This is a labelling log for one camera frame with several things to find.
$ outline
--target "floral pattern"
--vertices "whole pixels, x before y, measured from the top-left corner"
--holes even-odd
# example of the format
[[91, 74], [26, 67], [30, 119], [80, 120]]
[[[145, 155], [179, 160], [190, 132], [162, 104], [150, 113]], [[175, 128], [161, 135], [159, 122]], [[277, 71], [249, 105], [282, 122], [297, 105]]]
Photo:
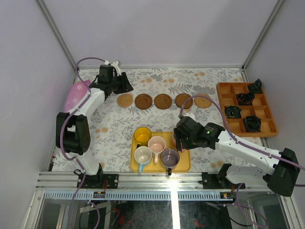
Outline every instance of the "floral pattern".
[[[238, 68], [204, 68], [204, 69], [125, 69], [129, 82], [134, 90], [130, 92], [133, 99], [146, 93], [152, 98], [158, 94], [168, 94], [173, 99], [172, 106], [160, 110], [152, 105], [147, 110], [140, 110], [134, 102], [123, 108], [116, 100], [119, 95], [111, 94], [89, 119], [91, 134], [90, 148], [94, 157], [102, 165], [104, 171], [129, 172], [131, 141], [134, 131], [140, 127], [148, 127], [151, 131], [172, 131], [178, 123], [180, 108], [174, 103], [180, 93], [196, 95], [209, 94], [218, 103], [216, 85], [218, 82], [242, 82]], [[98, 70], [84, 69], [80, 71], [82, 79], [91, 81]], [[203, 125], [214, 122], [222, 125], [222, 119], [216, 107], [198, 108], [195, 104], [185, 112], [191, 112], [197, 121]], [[260, 138], [246, 138], [248, 141], [261, 145]], [[53, 166], [53, 171], [73, 171], [79, 166], [75, 161], [67, 161], [59, 149]], [[216, 172], [223, 163], [250, 166], [247, 161], [234, 155], [197, 148], [191, 150], [192, 168], [190, 172]]]

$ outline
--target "gray wall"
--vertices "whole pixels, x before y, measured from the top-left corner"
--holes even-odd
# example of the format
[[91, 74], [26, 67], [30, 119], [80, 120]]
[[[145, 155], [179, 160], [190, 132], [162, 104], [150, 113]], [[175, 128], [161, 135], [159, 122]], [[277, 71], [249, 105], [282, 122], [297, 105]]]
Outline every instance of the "gray wall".
[[75, 59], [215, 66], [243, 64], [277, 0], [45, 2]]
[[[294, 150], [305, 166], [305, 1], [288, 0], [275, 18], [247, 68], [251, 81], [260, 78], [279, 134], [269, 138], [271, 147]], [[301, 171], [298, 184], [305, 184]], [[294, 196], [305, 222], [305, 188]]]
[[0, 21], [0, 228], [17, 229], [50, 156], [72, 69], [34, 0], [1, 0]]

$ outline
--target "light blue mug handle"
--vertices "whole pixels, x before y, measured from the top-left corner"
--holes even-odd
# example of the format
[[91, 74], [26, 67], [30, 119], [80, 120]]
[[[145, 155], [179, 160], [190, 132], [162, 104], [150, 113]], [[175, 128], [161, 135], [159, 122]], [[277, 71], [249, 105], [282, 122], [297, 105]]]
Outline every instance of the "light blue mug handle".
[[140, 166], [139, 166], [139, 173], [143, 172], [143, 168], [144, 168], [144, 165], [140, 164]]

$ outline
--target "wooden coaster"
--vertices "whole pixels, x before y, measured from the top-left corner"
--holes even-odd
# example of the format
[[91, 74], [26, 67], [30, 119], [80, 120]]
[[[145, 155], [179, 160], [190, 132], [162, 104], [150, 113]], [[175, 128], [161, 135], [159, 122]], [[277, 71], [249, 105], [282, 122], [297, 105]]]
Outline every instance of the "wooden coaster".
[[132, 94], [122, 94], [118, 97], [117, 103], [121, 107], [128, 107], [133, 103]]
[[[199, 95], [203, 95], [203, 96], [210, 98], [210, 96], [208, 94], [199, 94]], [[195, 104], [196, 104], [196, 106], [198, 106], [200, 108], [208, 108], [212, 105], [212, 102], [210, 100], [197, 97], [197, 98], [195, 98]]]
[[[176, 99], [175, 99], [175, 103], [176, 103], [177, 107], [181, 108], [184, 101], [187, 100], [190, 97], [191, 96], [189, 94], [186, 94], [186, 93], [182, 93], [182, 94], [177, 95]], [[192, 105], [193, 105], [193, 99], [190, 99], [185, 104], [184, 109], [189, 109], [189, 108], [191, 108]]]
[[154, 99], [154, 104], [159, 109], [165, 110], [172, 105], [172, 98], [167, 94], [159, 94]]
[[139, 109], [146, 110], [153, 104], [153, 99], [148, 94], [140, 94], [135, 98], [134, 104]]

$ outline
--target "wooden box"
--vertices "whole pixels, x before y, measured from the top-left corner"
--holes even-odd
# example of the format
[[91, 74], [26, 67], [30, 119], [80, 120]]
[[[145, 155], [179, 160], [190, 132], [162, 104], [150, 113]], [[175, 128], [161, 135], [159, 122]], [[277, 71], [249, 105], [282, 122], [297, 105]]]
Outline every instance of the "wooden box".
[[[249, 93], [248, 85], [250, 84], [252, 83], [218, 83], [217, 94], [220, 108], [223, 113], [226, 106], [235, 105], [242, 109], [241, 118], [227, 118], [225, 115], [229, 128], [237, 136], [273, 137], [278, 134], [278, 131], [263, 89], [262, 94], [255, 94], [252, 105], [241, 106], [238, 104], [236, 95], [239, 93]], [[243, 119], [250, 115], [261, 119], [260, 132], [246, 132]]]

